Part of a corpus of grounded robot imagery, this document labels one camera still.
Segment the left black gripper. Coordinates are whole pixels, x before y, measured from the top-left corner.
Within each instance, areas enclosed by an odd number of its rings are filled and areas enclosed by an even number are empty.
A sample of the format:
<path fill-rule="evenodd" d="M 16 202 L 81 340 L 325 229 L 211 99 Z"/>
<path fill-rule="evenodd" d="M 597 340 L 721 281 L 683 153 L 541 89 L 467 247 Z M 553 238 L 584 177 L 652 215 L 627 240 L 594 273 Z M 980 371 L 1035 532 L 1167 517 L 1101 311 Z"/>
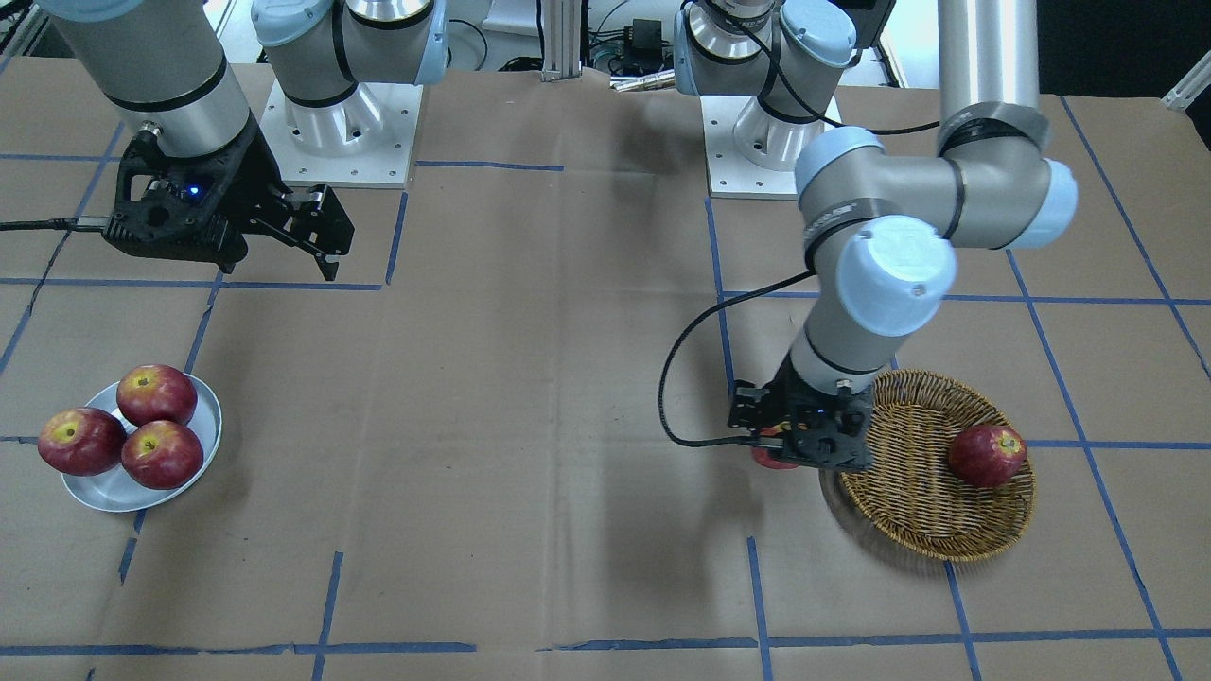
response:
<path fill-rule="evenodd" d="M 866 471 L 876 460 L 866 441 L 873 410 L 871 387 L 856 393 L 851 380 L 842 379 L 836 393 L 821 393 L 785 360 L 765 385 L 737 380 L 731 387 L 729 427 L 748 431 L 748 451 L 759 445 L 799 468 Z M 758 435 L 769 427 L 782 427 L 781 443 Z"/>

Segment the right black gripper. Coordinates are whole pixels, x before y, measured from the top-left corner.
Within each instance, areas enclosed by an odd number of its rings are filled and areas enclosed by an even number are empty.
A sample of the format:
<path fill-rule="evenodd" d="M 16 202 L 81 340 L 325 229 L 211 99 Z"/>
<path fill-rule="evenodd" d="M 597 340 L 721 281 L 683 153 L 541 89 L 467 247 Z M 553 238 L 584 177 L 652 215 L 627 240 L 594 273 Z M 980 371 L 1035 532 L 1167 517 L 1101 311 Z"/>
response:
<path fill-rule="evenodd" d="M 104 240 L 133 257 L 212 263 L 233 271 L 247 236 L 308 252 L 327 284 L 350 254 L 355 227 L 332 185 L 286 191 L 258 122 L 199 158 L 173 158 L 167 135 L 143 122 L 117 164 Z"/>

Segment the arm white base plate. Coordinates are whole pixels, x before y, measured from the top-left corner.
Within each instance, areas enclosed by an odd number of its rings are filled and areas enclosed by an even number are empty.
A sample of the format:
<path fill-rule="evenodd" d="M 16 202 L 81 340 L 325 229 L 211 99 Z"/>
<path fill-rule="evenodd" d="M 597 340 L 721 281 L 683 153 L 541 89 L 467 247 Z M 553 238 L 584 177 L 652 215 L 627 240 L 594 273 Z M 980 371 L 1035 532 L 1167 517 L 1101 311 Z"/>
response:
<path fill-rule="evenodd" d="M 404 190 L 423 95 L 417 85 L 360 82 L 342 103 L 308 108 L 274 82 L 260 128 L 286 185 Z"/>
<path fill-rule="evenodd" d="M 810 142 L 832 127 L 830 124 L 775 119 L 754 96 L 702 96 L 700 105 L 710 198 L 799 198 L 796 162 Z"/>

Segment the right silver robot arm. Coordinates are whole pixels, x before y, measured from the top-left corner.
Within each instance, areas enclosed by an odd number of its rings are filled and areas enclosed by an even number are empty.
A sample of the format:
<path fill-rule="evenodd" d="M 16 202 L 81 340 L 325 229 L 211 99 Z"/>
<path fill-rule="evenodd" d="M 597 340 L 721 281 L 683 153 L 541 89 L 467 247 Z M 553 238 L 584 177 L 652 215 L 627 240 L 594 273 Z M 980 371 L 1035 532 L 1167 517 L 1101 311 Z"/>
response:
<path fill-rule="evenodd" d="M 247 236 L 311 254 L 327 281 L 355 228 L 332 185 L 294 190 L 199 1 L 44 1 L 132 138 L 105 218 L 92 230 L 131 257 L 233 271 Z M 372 86 L 417 87 L 446 70 L 443 1 L 256 1 L 249 18 L 285 96 L 285 133 L 300 151 L 339 158 L 384 142 Z"/>

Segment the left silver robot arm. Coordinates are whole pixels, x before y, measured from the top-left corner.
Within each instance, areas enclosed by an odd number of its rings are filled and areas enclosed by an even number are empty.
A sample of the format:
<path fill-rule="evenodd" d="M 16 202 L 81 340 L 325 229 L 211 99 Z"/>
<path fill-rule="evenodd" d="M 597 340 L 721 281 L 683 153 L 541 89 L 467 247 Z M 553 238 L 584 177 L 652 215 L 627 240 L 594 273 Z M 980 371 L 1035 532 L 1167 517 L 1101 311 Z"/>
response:
<path fill-rule="evenodd" d="M 890 8 L 685 1 L 677 15 L 677 90 L 748 98 L 737 143 L 793 172 L 820 286 L 774 378 L 731 393 L 737 441 L 768 468 L 869 469 L 876 374 L 941 307 L 957 248 L 1041 248 L 1077 213 L 1077 181 L 1045 156 L 1033 1 L 939 2 L 934 155 L 890 155 L 882 131 L 826 119 Z"/>

